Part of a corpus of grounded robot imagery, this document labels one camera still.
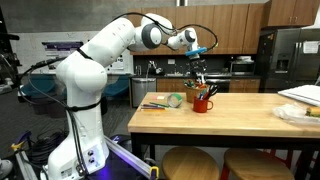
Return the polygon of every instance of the microwave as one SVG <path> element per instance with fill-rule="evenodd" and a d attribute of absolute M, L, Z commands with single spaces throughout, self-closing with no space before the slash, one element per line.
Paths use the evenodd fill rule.
<path fill-rule="evenodd" d="M 230 65 L 230 73 L 232 75 L 253 75 L 254 70 L 254 62 L 231 62 Z"/>

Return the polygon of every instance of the red mug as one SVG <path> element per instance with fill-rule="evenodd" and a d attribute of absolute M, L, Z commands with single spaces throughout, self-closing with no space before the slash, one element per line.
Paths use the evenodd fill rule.
<path fill-rule="evenodd" d="M 194 97 L 193 99 L 193 111 L 198 113 L 205 113 L 207 110 L 210 110 L 213 108 L 213 102 L 210 100 L 205 99 L 198 99 L 197 97 Z"/>

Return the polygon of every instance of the refrigerator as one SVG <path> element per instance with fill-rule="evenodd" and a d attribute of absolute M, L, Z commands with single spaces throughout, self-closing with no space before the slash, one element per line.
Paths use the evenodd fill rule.
<path fill-rule="evenodd" d="M 320 29 L 279 29 L 262 32 L 255 74 L 260 92 L 315 84 L 320 73 Z"/>

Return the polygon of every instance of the wooden stool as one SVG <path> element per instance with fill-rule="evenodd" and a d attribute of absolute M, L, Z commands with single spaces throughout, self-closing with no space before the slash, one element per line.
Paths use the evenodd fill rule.
<path fill-rule="evenodd" d="M 282 162 L 255 149 L 228 149 L 224 154 L 221 180 L 228 179 L 229 170 L 243 180 L 294 180 Z"/>
<path fill-rule="evenodd" d="M 219 168 L 206 152 L 195 147 L 175 147 L 162 160 L 164 175 L 171 180 L 219 179 Z"/>

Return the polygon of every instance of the table top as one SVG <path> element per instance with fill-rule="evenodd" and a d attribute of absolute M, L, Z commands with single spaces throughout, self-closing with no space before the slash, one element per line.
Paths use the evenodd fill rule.
<path fill-rule="evenodd" d="M 141 104 L 166 103 L 170 93 L 148 93 Z M 196 113 L 186 94 L 179 108 L 137 111 L 128 124 L 130 133 L 164 133 L 225 136 L 320 138 L 320 126 L 290 124 L 272 113 L 274 107 L 297 102 L 267 93 L 218 93 L 211 97 L 214 107 L 207 113 Z"/>

